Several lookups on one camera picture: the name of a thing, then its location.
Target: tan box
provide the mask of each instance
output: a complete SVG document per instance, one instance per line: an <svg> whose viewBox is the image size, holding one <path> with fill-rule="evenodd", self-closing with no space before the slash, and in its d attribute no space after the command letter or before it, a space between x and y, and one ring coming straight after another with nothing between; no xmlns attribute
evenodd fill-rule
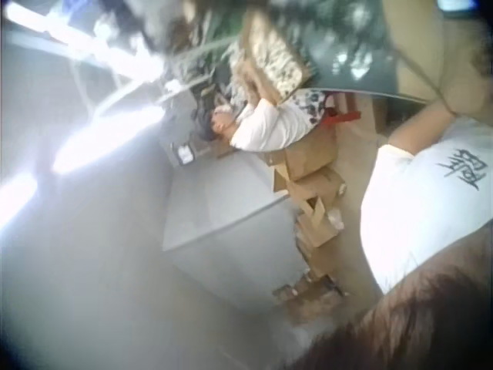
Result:
<svg viewBox="0 0 493 370"><path fill-rule="evenodd" d="M333 274L334 269L340 267L340 258L334 249L337 248L337 243L334 243L334 240L329 240L319 247L312 247L310 242L305 240L303 234L298 232L296 246L310 268L307 277L311 280L320 280L328 274Z"/></svg>
<svg viewBox="0 0 493 370"><path fill-rule="evenodd" d="M310 217L318 227L336 198L344 193L346 184L337 172L324 167L295 182L286 182L286 189L293 202Z"/></svg>
<svg viewBox="0 0 493 370"><path fill-rule="evenodd" d="M334 128L317 126L286 149L263 153L261 158L289 181L296 181L332 163L337 157Z"/></svg>
<svg viewBox="0 0 493 370"><path fill-rule="evenodd" d="M322 219L318 226L314 226L310 217L302 214L297 218L297 226L313 248L324 245L339 234L326 217Z"/></svg>

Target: fluorescent light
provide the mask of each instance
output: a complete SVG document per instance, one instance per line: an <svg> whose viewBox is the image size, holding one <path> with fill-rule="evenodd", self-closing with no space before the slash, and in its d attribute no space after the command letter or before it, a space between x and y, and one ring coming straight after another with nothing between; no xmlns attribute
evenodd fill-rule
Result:
<svg viewBox="0 0 493 370"><path fill-rule="evenodd" d="M177 79L171 79L164 84L164 87L172 93L176 93L183 88L182 84Z"/></svg>
<svg viewBox="0 0 493 370"><path fill-rule="evenodd" d="M93 54L98 60L107 63L116 73L140 79L155 81L164 72L164 61L157 55L134 56L121 49L110 48L97 38L85 34L78 29L66 25L57 15L43 16L32 12L19 4L10 2L5 8L5 16L12 22L23 25L38 32L49 32L50 36L66 44L74 52L76 58L80 52Z"/></svg>
<svg viewBox="0 0 493 370"><path fill-rule="evenodd" d="M0 230L29 202L37 188L38 183L27 173L0 187Z"/></svg>
<svg viewBox="0 0 493 370"><path fill-rule="evenodd" d="M151 106L134 113L98 119L69 138L56 155L53 170L56 173L68 173L95 162L163 117L163 109Z"/></svg>
<svg viewBox="0 0 493 370"><path fill-rule="evenodd" d="M5 6L5 17L18 25L23 25L37 32L46 31L48 25L44 16L14 2L10 2Z"/></svg>

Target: wall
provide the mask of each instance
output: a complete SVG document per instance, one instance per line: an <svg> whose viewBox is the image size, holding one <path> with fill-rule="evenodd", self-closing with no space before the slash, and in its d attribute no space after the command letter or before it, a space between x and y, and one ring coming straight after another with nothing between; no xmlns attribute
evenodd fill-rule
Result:
<svg viewBox="0 0 493 370"><path fill-rule="evenodd" d="M307 268L294 245L289 200L169 253L182 271L247 313L277 302L272 291L294 283Z"/></svg>
<svg viewBox="0 0 493 370"><path fill-rule="evenodd" d="M163 249L182 271L248 313L307 267L294 244L294 212L272 191L273 171L237 152L176 169Z"/></svg>
<svg viewBox="0 0 493 370"><path fill-rule="evenodd" d="M4 57L2 158L14 173L85 118L65 61ZM262 321L163 253L172 168L156 134L42 181L2 230L2 340L31 368L255 369L276 357Z"/></svg>
<svg viewBox="0 0 493 370"><path fill-rule="evenodd" d="M163 249L201 238L277 201L272 170L254 154L236 152L176 169Z"/></svg>

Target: man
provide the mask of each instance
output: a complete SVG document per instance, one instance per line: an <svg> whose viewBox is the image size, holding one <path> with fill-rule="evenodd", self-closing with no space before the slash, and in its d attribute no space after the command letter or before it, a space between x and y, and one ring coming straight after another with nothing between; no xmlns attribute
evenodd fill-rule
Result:
<svg viewBox="0 0 493 370"><path fill-rule="evenodd" d="M446 102L423 109L378 150L361 205L361 243L384 293L493 218L493 129L451 111L481 110L490 81L471 63L458 65Z"/></svg>
<svg viewBox="0 0 493 370"><path fill-rule="evenodd" d="M248 106L235 119L227 106L218 107L206 121L213 134L231 146L250 152L268 152L283 149L302 139L321 120L329 105L334 114L334 98L328 93L301 89L286 102L276 105L265 83L251 62L241 71L248 95Z"/></svg>
<svg viewBox="0 0 493 370"><path fill-rule="evenodd" d="M319 337L304 355L283 368L493 368L491 226L433 256L363 319Z"/></svg>

